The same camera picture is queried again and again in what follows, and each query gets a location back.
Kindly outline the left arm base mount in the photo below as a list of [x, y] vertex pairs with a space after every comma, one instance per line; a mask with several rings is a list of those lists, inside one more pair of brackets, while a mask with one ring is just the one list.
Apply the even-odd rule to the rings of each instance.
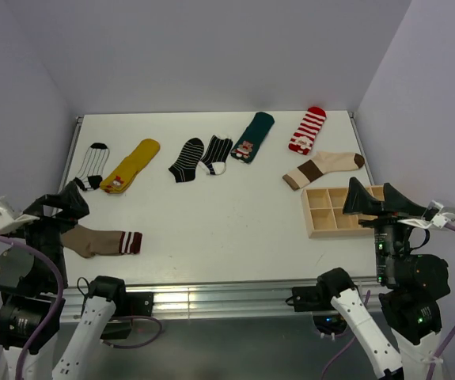
[[119, 317], [152, 315], [154, 304], [153, 292], [128, 292], [124, 304], [107, 323], [101, 335], [103, 340], [123, 340], [129, 337], [134, 320], [120, 320]]

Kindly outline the tan sock with maroon stripes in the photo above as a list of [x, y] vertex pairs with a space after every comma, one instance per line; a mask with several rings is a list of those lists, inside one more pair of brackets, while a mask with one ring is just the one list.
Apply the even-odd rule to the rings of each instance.
[[61, 235], [65, 248], [89, 259], [95, 256], [136, 255], [141, 251], [143, 234], [119, 230], [91, 230], [76, 225]]

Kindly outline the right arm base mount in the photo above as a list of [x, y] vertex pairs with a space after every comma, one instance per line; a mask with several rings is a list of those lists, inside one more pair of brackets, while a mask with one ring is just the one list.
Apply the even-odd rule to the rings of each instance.
[[347, 322], [330, 303], [322, 299], [317, 286], [293, 287], [291, 296], [285, 303], [295, 313], [310, 313], [316, 333], [321, 339], [334, 340], [347, 331]]

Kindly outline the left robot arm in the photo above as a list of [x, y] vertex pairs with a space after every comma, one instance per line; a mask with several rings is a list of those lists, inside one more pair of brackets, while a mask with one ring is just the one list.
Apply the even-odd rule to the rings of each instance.
[[82, 378], [105, 326], [127, 309], [122, 279], [95, 278], [63, 360], [53, 363], [68, 286], [62, 236], [88, 214], [74, 182], [56, 195], [41, 196], [22, 212], [0, 199], [0, 238], [9, 245], [0, 256], [0, 345], [11, 379]]

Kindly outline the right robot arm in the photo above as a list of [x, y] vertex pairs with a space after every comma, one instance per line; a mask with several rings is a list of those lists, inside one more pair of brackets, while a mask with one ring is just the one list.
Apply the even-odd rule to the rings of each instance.
[[415, 254], [410, 236], [415, 228], [429, 230], [434, 222], [445, 222], [444, 208], [435, 201], [419, 206], [389, 183], [383, 198], [376, 199], [357, 178], [349, 180], [343, 213], [368, 217], [360, 224], [373, 230], [377, 281], [388, 288], [379, 301], [397, 344], [389, 343], [344, 269], [318, 277], [317, 301], [344, 318], [379, 379], [432, 377], [442, 331], [438, 300], [450, 293], [448, 264], [432, 254]]

